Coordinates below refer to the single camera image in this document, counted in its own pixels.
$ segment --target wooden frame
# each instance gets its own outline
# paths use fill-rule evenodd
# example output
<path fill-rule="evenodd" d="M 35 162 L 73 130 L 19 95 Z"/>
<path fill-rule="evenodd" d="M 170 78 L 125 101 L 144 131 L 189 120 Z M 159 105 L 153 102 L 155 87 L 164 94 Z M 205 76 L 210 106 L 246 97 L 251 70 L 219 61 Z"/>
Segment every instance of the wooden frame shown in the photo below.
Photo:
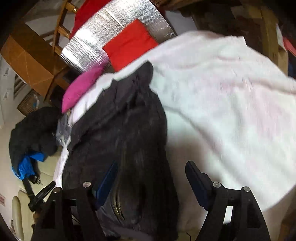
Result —
<path fill-rule="evenodd" d="M 73 5 L 71 1 L 72 0 L 65 0 L 65 2 L 63 3 L 62 10 L 57 19 L 56 28 L 54 30 L 52 53 L 57 53 L 58 55 L 61 55 L 61 52 L 62 52 L 62 48 L 59 46 L 60 35 L 63 35 L 69 39 L 71 34 L 70 31 L 63 26 L 63 22 L 65 20 L 66 14 L 68 11 L 76 14 L 78 10 L 78 8 L 75 5 Z"/>
<path fill-rule="evenodd" d="M 63 90 L 66 90 L 69 87 L 69 83 L 66 82 L 65 80 L 62 79 L 62 77 L 70 70 L 70 67 L 67 66 L 64 68 L 61 72 L 59 72 L 53 79 L 48 92 L 44 98 L 45 101 L 49 102 L 50 101 L 50 96 L 54 90 L 54 88 L 58 85 L 60 86 Z"/>

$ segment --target silver insulation sheet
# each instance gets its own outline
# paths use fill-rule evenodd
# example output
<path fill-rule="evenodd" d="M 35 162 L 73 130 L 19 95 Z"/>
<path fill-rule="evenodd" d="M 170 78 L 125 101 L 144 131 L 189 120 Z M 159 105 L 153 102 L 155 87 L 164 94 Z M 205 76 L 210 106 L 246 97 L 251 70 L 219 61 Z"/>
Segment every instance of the silver insulation sheet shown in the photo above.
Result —
<path fill-rule="evenodd" d="M 158 43 L 175 36 L 170 25 L 149 0 L 112 0 L 76 32 L 63 48 L 61 57 L 80 72 L 108 61 L 102 47 L 135 19 L 145 25 Z"/>

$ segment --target white sheet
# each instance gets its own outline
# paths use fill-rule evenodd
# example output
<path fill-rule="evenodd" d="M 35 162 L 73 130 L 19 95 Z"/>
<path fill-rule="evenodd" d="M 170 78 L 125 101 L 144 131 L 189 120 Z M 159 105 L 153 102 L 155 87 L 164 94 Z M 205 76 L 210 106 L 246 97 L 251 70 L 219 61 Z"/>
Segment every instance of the white sheet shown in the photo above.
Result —
<path fill-rule="evenodd" d="M 243 37 L 187 32 L 101 76 L 73 108 L 69 123 L 79 120 L 113 78 L 128 76 L 147 60 L 154 66 L 150 88 L 168 120 L 179 229 L 201 227 L 206 216 L 184 172 L 185 163 L 194 160 L 227 188 L 249 186 L 276 240 L 296 183 L 295 80 L 247 47 Z M 54 174 L 57 186 L 66 160 L 64 149 Z"/>

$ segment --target dark fabric pile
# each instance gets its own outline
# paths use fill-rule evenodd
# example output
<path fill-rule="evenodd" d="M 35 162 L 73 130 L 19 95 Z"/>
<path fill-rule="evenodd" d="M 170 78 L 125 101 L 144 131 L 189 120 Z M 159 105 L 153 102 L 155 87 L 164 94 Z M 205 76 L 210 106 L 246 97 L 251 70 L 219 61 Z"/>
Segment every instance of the dark fabric pile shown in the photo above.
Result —
<path fill-rule="evenodd" d="M 167 162 L 167 122 L 149 88 L 151 63 L 104 90 L 73 126 L 63 189 L 101 180 L 113 161 L 119 171 L 97 212 L 107 235 L 176 240 L 178 198 Z"/>
<path fill-rule="evenodd" d="M 14 171 L 19 174 L 19 164 L 25 155 L 31 152 L 41 152 L 51 156 L 57 151 L 57 144 L 53 133 L 57 130 L 57 122 L 61 116 L 59 109 L 43 107 L 28 114 L 11 131 L 9 140 L 9 155 Z"/>

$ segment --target red fabric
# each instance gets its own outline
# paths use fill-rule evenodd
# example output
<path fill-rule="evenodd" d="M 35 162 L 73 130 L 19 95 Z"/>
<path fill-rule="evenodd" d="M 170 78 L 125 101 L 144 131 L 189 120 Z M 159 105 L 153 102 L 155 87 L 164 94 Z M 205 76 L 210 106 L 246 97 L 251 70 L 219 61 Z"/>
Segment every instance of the red fabric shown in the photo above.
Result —
<path fill-rule="evenodd" d="M 114 70 L 119 71 L 157 45 L 145 26 L 136 19 L 109 41 L 103 50 L 107 53 Z"/>
<path fill-rule="evenodd" d="M 290 51 L 291 54 L 293 54 L 294 57 L 296 57 L 296 49 L 291 44 L 291 42 L 286 37 L 283 37 L 283 41 L 284 41 L 284 46 L 285 46 L 286 50 Z"/>
<path fill-rule="evenodd" d="M 80 29 L 80 27 L 90 19 L 97 11 L 109 3 L 111 0 L 86 0 L 75 16 L 75 23 L 70 38 Z"/>

